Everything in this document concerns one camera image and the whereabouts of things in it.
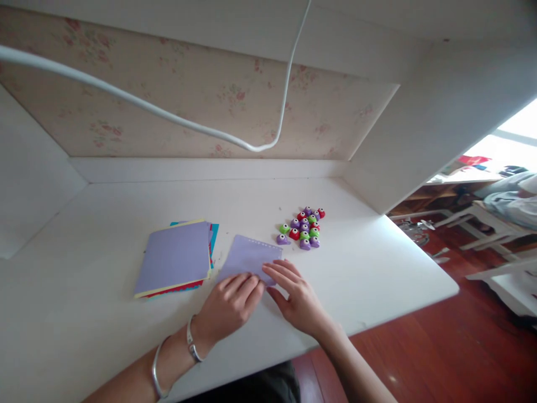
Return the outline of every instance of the white desk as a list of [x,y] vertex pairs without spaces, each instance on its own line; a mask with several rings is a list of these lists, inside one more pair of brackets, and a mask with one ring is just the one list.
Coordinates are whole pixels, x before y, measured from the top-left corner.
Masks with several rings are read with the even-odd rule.
[[492,172],[482,171],[474,167],[468,167],[464,170],[454,173],[453,175],[437,174],[430,178],[424,186],[474,182],[496,182],[501,179],[503,179],[503,176],[500,174],[493,174]]
[[[285,247],[326,309],[355,334],[455,295],[458,286],[386,216],[338,179],[90,185],[21,252],[0,261],[2,401],[80,401],[182,326],[213,282],[133,300],[148,235],[170,221],[220,223],[222,267],[237,233],[271,240],[305,203],[323,207],[318,250]],[[168,401],[305,353],[268,295],[245,327],[174,386]]]

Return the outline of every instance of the purple paper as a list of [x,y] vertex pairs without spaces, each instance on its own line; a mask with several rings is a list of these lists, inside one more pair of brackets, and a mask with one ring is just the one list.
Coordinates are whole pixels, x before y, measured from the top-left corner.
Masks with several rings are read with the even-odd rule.
[[276,285],[274,280],[267,276],[261,268],[263,263],[272,263],[273,260],[281,259],[282,248],[235,235],[233,244],[228,253],[217,281],[240,273],[250,272],[257,274],[267,285]]
[[[175,225],[177,225],[177,224],[184,224],[184,223],[186,223],[186,222],[188,222],[188,221],[177,221],[177,222],[175,222],[175,223],[171,223],[170,226],[175,226]],[[210,222],[208,222],[208,221],[204,221],[204,222],[207,223],[207,228],[210,228],[210,227],[211,227],[212,223],[210,223]],[[209,230],[209,244],[211,243],[211,240],[212,240],[212,239],[213,239],[213,230],[210,229],[210,230]]]
[[209,248],[206,222],[170,227],[149,235],[134,294],[207,277]]

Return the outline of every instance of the dark pants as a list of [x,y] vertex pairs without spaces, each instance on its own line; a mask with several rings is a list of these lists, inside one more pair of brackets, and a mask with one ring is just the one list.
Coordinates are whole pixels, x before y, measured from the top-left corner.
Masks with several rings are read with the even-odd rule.
[[216,401],[300,403],[300,386],[291,361],[286,361],[184,402]]

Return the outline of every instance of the silver bracelet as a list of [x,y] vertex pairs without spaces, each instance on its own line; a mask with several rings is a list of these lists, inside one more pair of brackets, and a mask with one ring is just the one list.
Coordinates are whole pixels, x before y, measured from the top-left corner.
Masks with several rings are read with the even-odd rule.
[[194,361],[196,363],[203,362],[203,360],[200,358],[196,351],[196,345],[194,344],[194,338],[192,337],[192,333],[190,333],[190,324],[192,323],[192,319],[194,319],[194,316],[192,315],[189,319],[189,324],[186,326],[186,343],[189,346],[190,355],[192,358],[194,358]]
[[166,342],[166,340],[169,339],[169,336],[166,337],[164,340],[161,341],[161,343],[158,345],[157,347],[157,352],[155,353],[155,359],[153,359],[153,366],[151,368],[151,373],[153,375],[153,384],[155,385],[155,390],[157,391],[157,395],[158,395],[158,398],[159,399],[165,399],[166,397],[168,397],[169,395],[169,391],[164,394],[162,392],[162,389],[161,389],[161,386],[160,384],[158,383],[158,379],[157,379],[157,358],[158,358],[158,353],[161,352],[161,347],[162,345]]

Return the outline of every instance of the fingers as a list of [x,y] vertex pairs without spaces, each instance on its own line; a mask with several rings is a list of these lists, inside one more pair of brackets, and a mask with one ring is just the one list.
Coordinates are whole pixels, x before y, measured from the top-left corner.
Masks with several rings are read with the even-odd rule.
[[241,287],[239,288],[236,294],[237,299],[242,301],[243,303],[246,302],[249,295],[257,287],[259,281],[260,281],[259,277],[256,275],[253,275],[249,279],[247,279],[244,283],[242,283]]
[[225,293],[228,297],[232,296],[248,278],[252,276],[251,273],[242,273],[232,279],[225,288]]
[[259,304],[259,301],[261,300],[264,291],[265,284],[264,282],[259,281],[252,290],[252,292],[248,295],[246,303],[244,304],[244,307],[246,311],[248,311],[248,314],[251,314],[256,309],[257,304]]
[[278,305],[278,308],[280,309],[281,313],[284,313],[287,309],[287,300],[285,297],[274,287],[268,287],[267,293],[272,297],[274,302],[276,302],[276,305]]
[[289,260],[287,260],[287,259],[285,259],[285,260],[275,260],[273,263],[285,267],[285,268],[288,269],[289,271],[292,271],[294,274],[296,274],[298,277],[302,277],[302,275],[301,275],[300,272],[297,270],[297,268],[295,267],[295,265],[294,265],[293,263],[291,263],[291,262],[290,262]]
[[235,277],[237,277],[237,276],[236,276],[236,275],[235,275],[235,276],[230,276],[230,277],[227,277],[227,278],[223,279],[220,283],[218,283],[218,284],[216,285],[216,287],[219,288],[220,290],[224,290],[224,288],[226,288],[227,285],[228,285],[229,283],[231,283],[231,281],[232,281]]
[[279,264],[264,263],[264,265],[268,266],[270,268],[273,268],[274,270],[276,270],[281,275],[286,276],[293,283],[298,283],[298,281],[300,280],[300,276],[297,276],[295,273],[293,273],[292,271],[288,270],[287,268],[285,268],[283,266],[280,266]]
[[288,293],[291,293],[295,287],[295,283],[293,283],[289,277],[286,277],[284,276],[283,274],[281,274],[279,271],[276,271],[275,269],[272,268],[272,266],[277,266],[277,265],[271,265],[271,266],[268,266],[270,263],[265,263],[263,265],[263,271],[272,279],[276,282],[276,284],[278,284],[281,288],[283,288],[284,290],[286,290]]

